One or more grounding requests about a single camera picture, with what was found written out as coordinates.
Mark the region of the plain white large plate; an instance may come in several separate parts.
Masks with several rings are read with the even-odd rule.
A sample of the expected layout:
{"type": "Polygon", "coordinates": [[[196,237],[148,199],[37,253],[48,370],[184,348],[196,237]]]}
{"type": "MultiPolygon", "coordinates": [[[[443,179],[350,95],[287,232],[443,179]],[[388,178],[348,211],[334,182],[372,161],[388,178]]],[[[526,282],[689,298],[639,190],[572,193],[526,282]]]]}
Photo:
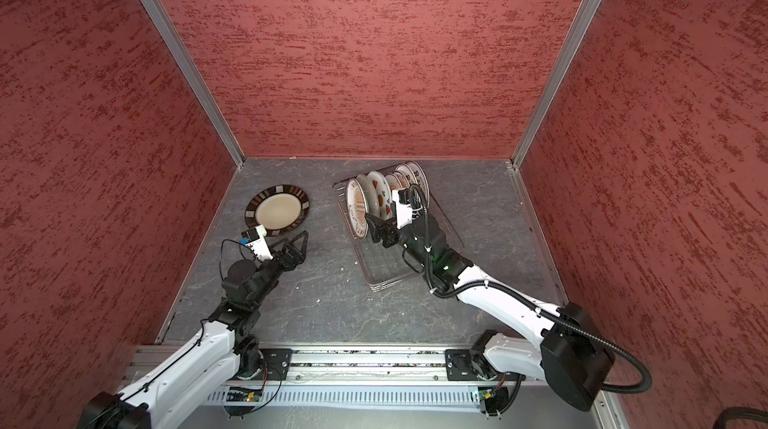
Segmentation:
{"type": "Polygon", "coordinates": [[[366,213],[375,217],[380,217],[381,206],[378,201],[377,190],[375,189],[373,183],[366,174],[359,174],[356,177],[356,180],[362,189],[366,201],[366,213]]]}

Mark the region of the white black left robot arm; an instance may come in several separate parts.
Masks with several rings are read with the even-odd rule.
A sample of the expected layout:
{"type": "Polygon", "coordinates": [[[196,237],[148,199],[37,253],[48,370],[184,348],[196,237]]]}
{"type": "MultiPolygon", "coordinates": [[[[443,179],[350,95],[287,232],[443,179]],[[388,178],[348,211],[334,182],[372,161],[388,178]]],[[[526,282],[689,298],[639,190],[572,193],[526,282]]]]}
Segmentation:
{"type": "Polygon", "coordinates": [[[200,330],[157,367],[116,394],[101,392],[83,408],[80,428],[177,428],[218,387],[235,379],[284,380],[252,330],[280,277],[307,257],[308,233],[268,243],[263,227],[246,231],[240,260],[219,273],[225,295],[200,330]]]}

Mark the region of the brown striped rim plate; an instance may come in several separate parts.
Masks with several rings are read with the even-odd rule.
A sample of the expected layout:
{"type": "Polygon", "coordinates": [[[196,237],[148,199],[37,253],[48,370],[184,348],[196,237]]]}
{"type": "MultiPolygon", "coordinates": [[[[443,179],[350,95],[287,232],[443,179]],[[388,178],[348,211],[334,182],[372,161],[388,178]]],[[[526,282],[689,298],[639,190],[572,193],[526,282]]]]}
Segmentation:
{"type": "Polygon", "coordinates": [[[269,237],[277,237],[302,225],[309,210],[309,196],[303,189],[279,184],[262,190],[249,201],[244,221],[248,228],[263,226],[269,237]]]}

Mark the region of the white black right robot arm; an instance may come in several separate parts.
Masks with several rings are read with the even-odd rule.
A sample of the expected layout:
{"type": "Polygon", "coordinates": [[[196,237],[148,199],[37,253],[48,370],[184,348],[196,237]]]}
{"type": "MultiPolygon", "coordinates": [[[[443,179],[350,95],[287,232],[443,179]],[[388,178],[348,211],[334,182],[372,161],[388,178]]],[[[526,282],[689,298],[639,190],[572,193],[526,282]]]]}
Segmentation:
{"type": "Polygon", "coordinates": [[[478,372],[543,379],[570,406],[584,412],[592,408],[615,356],[598,341],[601,334],[583,308],[545,303],[494,279],[447,244],[433,216],[419,217],[401,228],[394,218],[368,214],[365,219],[372,241],[402,248],[433,295],[482,310],[531,345],[516,351],[499,332],[483,335],[475,345],[473,363],[478,372]]]}

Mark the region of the watermelon pattern white plate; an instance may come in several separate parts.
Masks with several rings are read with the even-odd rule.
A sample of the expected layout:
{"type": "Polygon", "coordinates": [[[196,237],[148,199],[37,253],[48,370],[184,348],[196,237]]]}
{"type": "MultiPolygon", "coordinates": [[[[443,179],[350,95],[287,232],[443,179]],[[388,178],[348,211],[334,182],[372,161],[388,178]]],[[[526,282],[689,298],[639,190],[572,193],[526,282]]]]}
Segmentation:
{"type": "Polygon", "coordinates": [[[374,187],[376,202],[379,210],[379,218],[387,220],[392,217],[391,189],[384,175],[378,171],[371,171],[367,177],[374,187]]]}

